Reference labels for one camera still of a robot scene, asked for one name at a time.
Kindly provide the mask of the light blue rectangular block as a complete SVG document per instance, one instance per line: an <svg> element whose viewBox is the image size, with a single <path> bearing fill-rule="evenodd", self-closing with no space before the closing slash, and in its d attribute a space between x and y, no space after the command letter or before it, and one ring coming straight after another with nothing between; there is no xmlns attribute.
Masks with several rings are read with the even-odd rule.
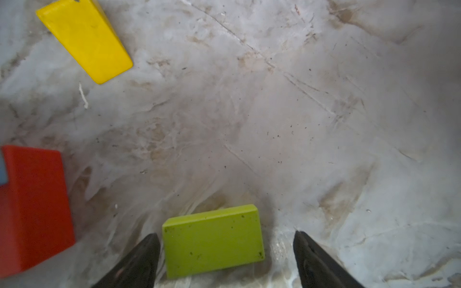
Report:
<svg viewBox="0 0 461 288"><path fill-rule="evenodd" d="M3 152L0 151L0 186L8 183L8 172L6 167L6 161L4 159Z"/></svg>

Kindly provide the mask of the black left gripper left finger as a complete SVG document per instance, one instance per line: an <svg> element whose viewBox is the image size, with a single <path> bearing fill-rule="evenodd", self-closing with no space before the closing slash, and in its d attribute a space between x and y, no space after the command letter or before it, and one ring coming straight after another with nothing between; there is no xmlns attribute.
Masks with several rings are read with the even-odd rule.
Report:
<svg viewBox="0 0 461 288"><path fill-rule="evenodd" d="M159 238L149 234L92 287L153 288L159 257Z"/></svg>

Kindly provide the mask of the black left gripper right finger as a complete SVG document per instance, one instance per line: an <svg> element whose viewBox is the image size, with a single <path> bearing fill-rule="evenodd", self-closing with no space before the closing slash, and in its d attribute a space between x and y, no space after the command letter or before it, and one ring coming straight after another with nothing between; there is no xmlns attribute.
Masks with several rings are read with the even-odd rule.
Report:
<svg viewBox="0 0 461 288"><path fill-rule="evenodd" d="M295 232L293 249L303 288L363 288L306 232Z"/></svg>

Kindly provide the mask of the lime green rectangular block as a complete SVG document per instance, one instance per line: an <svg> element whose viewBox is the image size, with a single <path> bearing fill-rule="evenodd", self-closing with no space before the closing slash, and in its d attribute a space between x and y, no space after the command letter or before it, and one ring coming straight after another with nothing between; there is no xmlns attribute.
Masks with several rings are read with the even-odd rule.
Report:
<svg viewBox="0 0 461 288"><path fill-rule="evenodd" d="M255 205L170 218L162 226L166 275L182 278L265 259Z"/></svg>

